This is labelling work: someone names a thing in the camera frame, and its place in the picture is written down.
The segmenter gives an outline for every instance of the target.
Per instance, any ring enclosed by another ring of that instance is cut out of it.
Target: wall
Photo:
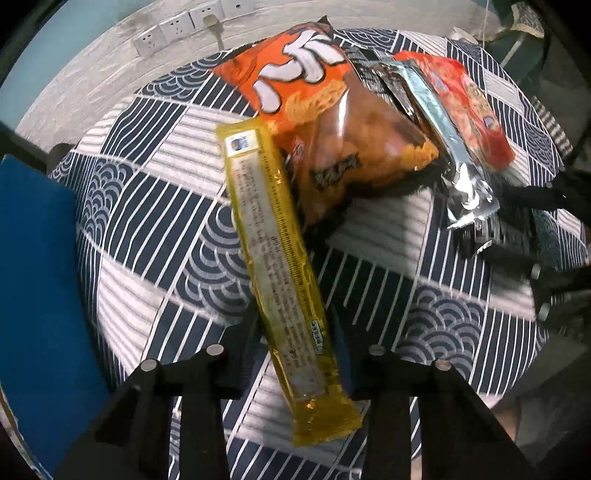
[[[41,27],[0,87],[0,122],[15,129],[35,98],[71,59],[120,20],[151,2],[66,2]]]
[[[148,59],[140,58],[131,43],[131,38],[148,26],[199,3],[158,0],[107,30],[49,82],[20,121],[17,133],[46,151],[59,142],[74,143],[120,97],[217,51],[217,40],[207,30],[173,43]],[[449,34],[453,27],[479,31],[485,13],[482,5],[470,0],[255,0],[257,12],[224,22],[221,37],[225,48],[236,47],[322,15],[328,15],[337,28],[394,28],[438,35]],[[498,17],[489,13],[487,30],[498,25]],[[72,26],[66,27],[70,32]]]

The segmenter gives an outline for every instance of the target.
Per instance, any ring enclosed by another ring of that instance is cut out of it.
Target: striped tablecloth
[[[459,60],[485,92],[515,151],[510,174],[543,185],[560,157],[533,107],[479,47],[405,31],[337,30],[342,46],[413,50]],[[225,189],[214,128],[256,112],[211,69],[227,51],[149,83],[80,140],[51,177],[77,193],[77,248],[87,313],[112,381],[142,359],[174,362],[219,340],[252,298]],[[500,397],[547,335],[531,321],[531,292],[464,260],[431,191],[356,200],[346,223],[312,253],[327,302],[335,286],[376,342],[417,362],[447,358],[482,395]],[[536,216],[545,259],[580,265],[580,222],[565,211]],[[410,400],[413,452],[418,410]],[[178,477],[181,402],[174,410],[170,478]],[[261,345],[251,389],[223,405],[232,478],[357,478],[363,430],[310,448],[291,445],[291,415]]]

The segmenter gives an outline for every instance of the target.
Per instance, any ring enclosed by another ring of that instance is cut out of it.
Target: power outlet
[[[162,50],[168,45],[168,42],[158,25],[146,30],[139,37],[136,37],[133,42],[139,55],[144,58],[153,55],[158,50]]]
[[[184,38],[195,31],[189,12],[182,12],[160,23],[160,30],[164,38],[170,43],[179,38]]]
[[[222,0],[226,20],[251,14],[255,11],[254,0]]]
[[[205,2],[192,8],[189,13],[191,13],[191,18],[197,29],[211,27],[218,22],[222,23],[225,18],[220,0]]]

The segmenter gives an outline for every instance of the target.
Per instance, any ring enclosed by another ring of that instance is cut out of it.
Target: white chinese character
[[[314,30],[304,30],[298,38],[283,47],[283,53],[292,60],[283,65],[268,63],[259,72],[259,77],[292,82],[302,76],[308,83],[318,83],[324,79],[324,67],[318,58],[328,65],[337,65],[345,61],[344,55],[330,44],[330,38]],[[281,99],[275,89],[260,78],[252,88],[261,101],[261,110],[275,113],[281,106]]]

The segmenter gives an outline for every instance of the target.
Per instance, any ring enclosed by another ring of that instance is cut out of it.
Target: plastic packaging
[[[304,229],[349,196],[375,194],[439,154],[364,88],[326,22],[290,28],[214,72],[238,88],[289,154]]]
[[[443,173],[447,191],[447,216],[450,229],[485,219],[499,209],[499,201],[479,170],[445,108],[414,60],[381,61],[372,66],[382,77],[403,80],[414,113],[423,128],[437,139],[447,153],[448,166]]]
[[[486,97],[457,60],[401,51],[396,60],[414,60],[429,81],[474,158],[493,171],[506,169],[515,154]]]
[[[347,435],[361,427],[361,415],[339,381],[282,157],[261,118],[216,132],[269,350],[294,415],[294,444]]]

